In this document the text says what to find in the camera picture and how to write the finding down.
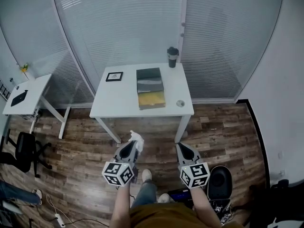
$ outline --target jeans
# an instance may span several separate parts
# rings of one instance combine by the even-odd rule
[[[139,193],[137,194],[131,208],[135,208],[140,205],[156,203],[156,190],[157,187],[151,180],[145,181],[142,184],[141,189],[139,190]]]
[[[17,199],[32,204],[40,203],[40,198],[37,194],[17,188],[0,180],[0,200],[9,199]]]

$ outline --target white cloth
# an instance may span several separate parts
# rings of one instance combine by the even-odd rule
[[[132,130],[130,132],[131,132],[131,138],[129,139],[129,141],[132,141],[132,140],[136,141],[135,147],[138,150],[139,155],[140,155],[141,152],[143,151],[144,140],[138,133],[135,133]]]

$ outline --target person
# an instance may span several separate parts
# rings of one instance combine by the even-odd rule
[[[41,190],[25,191],[0,180],[0,200],[17,199],[31,204],[42,204]]]
[[[156,186],[150,170],[142,172],[143,184],[130,208],[130,182],[117,192],[110,228],[242,228],[230,222],[222,226],[201,187],[190,189],[195,211],[182,203],[169,203],[162,194],[156,203]]]

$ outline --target white box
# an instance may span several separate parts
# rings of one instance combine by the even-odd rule
[[[209,168],[206,162],[183,166],[180,170],[180,179],[189,188],[205,186],[210,177]]]
[[[107,161],[102,175],[110,185],[124,187],[132,179],[134,173],[130,164]]]

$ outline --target office chair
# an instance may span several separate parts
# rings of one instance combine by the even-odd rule
[[[41,143],[35,139],[34,135],[20,132],[16,144],[9,136],[10,129],[8,129],[6,134],[5,143],[8,144],[8,142],[10,142],[16,148],[16,158],[14,158],[14,156],[10,153],[1,152],[0,163],[13,165],[22,172],[26,173],[30,170],[31,163],[34,162],[34,172],[35,177],[37,178],[40,177],[40,175],[37,174],[37,162],[41,163],[44,167],[50,170],[52,169],[51,165],[48,165],[39,158],[39,155],[41,155],[48,146],[50,147],[51,143],[47,143],[42,146]],[[36,150],[36,144],[38,144],[40,147],[40,150],[38,151]]]

